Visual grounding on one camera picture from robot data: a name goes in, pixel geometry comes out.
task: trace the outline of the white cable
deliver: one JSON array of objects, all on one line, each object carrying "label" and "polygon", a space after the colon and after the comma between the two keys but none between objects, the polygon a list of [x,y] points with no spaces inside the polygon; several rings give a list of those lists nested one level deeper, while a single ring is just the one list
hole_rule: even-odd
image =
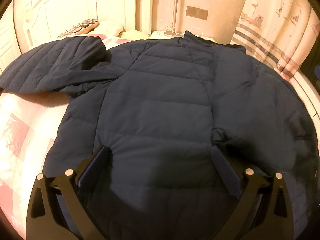
[{"label": "white cable", "polygon": [[[165,26],[164,28],[163,28],[163,26],[164,26],[164,24],[162,24],[161,25],[161,27],[160,27],[160,30],[159,31],[157,31],[157,34],[158,35],[164,35],[164,36],[166,36],[166,37],[170,37],[170,38],[173,38],[173,37],[176,37],[177,36],[177,34],[179,34],[179,35],[184,35],[184,33],[178,33],[177,31],[176,31],[176,28],[175,27],[173,27],[173,29],[170,27],[170,26]],[[201,30],[201,35],[199,35],[200,37],[202,37],[203,36],[203,30],[201,29],[201,28],[199,28],[199,27],[197,27],[197,26],[193,26],[192,28],[191,28],[191,33],[192,33],[192,29],[193,28],[198,28],[199,30]],[[174,36],[171,36],[171,35],[167,35],[167,34],[165,34],[164,32],[166,31],[166,30],[169,30],[169,31],[171,31],[171,32],[173,32],[173,33],[175,33],[175,35]]]},{"label": "white cable", "polygon": [[193,28],[198,28],[199,30],[201,30],[201,33],[202,33],[202,34],[201,34],[199,37],[202,37],[202,36],[203,36],[203,30],[202,30],[201,28],[197,27],[197,26],[193,26],[193,27],[191,28],[191,33],[192,33],[192,29],[193,29]]}]

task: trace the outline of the white bed headboard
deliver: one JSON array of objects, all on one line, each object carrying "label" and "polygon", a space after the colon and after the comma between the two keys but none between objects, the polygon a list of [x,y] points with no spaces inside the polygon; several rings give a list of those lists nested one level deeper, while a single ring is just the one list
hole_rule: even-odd
[{"label": "white bed headboard", "polygon": [[[56,38],[72,25],[89,18],[113,20],[126,31],[135,29],[136,0],[36,0],[32,20],[24,20],[29,48]],[[142,32],[151,33],[152,0],[142,0]]]}]

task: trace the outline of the metal screw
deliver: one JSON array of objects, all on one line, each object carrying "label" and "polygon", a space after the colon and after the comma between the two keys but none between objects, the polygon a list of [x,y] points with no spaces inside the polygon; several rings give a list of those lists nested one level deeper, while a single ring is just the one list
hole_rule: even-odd
[{"label": "metal screw", "polygon": [[282,179],[283,176],[282,176],[282,174],[281,174],[280,172],[277,172],[277,173],[276,173],[276,178],[277,178],[277,179]]},{"label": "metal screw", "polygon": [[64,173],[66,176],[71,176],[73,174],[73,169],[67,169]]},{"label": "metal screw", "polygon": [[253,169],[248,168],[248,169],[245,170],[245,173],[248,174],[248,175],[253,175],[254,171],[253,171]]},{"label": "metal screw", "polygon": [[37,179],[38,180],[41,180],[43,178],[43,174],[42,173],[39,173],[38,175],[37,175]]}]

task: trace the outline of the navy down jacket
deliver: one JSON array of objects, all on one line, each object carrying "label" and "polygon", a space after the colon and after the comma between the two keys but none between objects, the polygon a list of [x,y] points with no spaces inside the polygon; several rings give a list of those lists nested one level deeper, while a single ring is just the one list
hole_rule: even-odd
[{"label": "navy down jacket", "polygon": [[85,203],[112,240],[210,239],[238,202],[212,163],[214,146],[284,174],[295,236],[318,206],[312,119],[294,88],[244,47],[190,32],[107,51],[98,37],[68,37],[22,54],[0,87],[69,95],[47,177],[101,144],[111,149]]}]

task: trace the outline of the curtain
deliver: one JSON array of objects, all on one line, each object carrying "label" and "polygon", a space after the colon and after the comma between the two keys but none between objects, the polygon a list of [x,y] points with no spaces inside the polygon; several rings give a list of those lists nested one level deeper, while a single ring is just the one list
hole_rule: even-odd
[{"label": "curtain", "polygon": [[246,0],[231,44],[290,79],[311,51],[320,20],[307,0]]}]

